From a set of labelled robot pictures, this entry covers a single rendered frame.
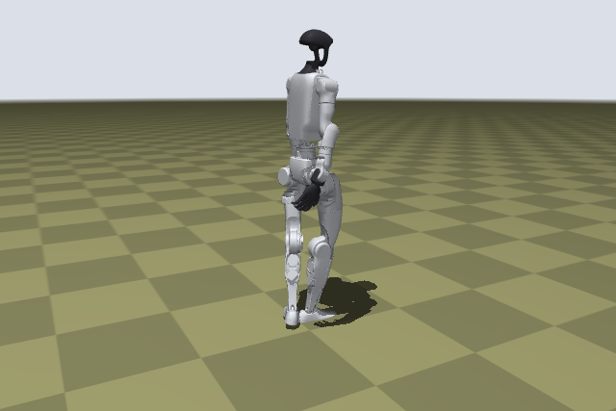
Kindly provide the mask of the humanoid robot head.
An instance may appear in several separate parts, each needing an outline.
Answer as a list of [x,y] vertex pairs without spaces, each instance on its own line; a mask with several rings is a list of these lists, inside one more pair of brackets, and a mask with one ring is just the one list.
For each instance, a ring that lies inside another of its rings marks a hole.
[[[328,59],[329,46],[333,43],[333,39],[327,33],[321,30],[309,30],[305,32],[299,39],[299,43],[308,45],[311,51],[314,51],[315,60],[307,61],[305,67],[298,74],[306,74],[317,72],[319,66],[324,66]],[[324,50],[323,59],[320,60],[319,49]]]

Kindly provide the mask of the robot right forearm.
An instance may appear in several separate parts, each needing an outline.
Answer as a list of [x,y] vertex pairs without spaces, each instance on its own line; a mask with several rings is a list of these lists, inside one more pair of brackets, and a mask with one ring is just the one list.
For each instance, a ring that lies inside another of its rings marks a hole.
[[332,166],[332,152],[338,135],[339,128],[335,124],[329,124],[326,127],[322,140],[318,142],[319,153],[315,169],[320,169],[321,172],[317,180],[322,183],[328,178],[328,172]]

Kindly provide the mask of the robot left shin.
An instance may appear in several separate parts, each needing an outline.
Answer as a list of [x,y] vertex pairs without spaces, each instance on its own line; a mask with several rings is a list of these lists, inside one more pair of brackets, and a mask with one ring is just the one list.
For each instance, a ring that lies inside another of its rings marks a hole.
[[290,253],[290,234],[285,235],[285,277],[288,286],[288,311],[296,310],[296,292],[300,277],[300,252]]

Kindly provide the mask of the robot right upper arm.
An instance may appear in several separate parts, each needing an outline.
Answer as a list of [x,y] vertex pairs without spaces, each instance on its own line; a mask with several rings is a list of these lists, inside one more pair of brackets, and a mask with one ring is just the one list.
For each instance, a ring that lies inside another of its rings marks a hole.
[[322,138],[326,127],[329,124],[334,124],[331,120],[335,114],[338,89],[338,83],[335,80],[325,77],[317,77],[316,92],[320,97],[319,132]]

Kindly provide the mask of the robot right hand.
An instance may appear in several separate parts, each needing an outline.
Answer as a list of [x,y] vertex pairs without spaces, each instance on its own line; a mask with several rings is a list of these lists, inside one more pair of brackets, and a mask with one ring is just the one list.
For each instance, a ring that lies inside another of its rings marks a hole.
[[309,211],[312,206],[314,207],[319,203],[321,193],[320,186],[323,186],[325,183],[325,181],[322,183],[317,180],[320,172],[319,168],[315,169],[310,179],[312,183],[304,190],[303,195],[297,201],[291,202],[299,211]]

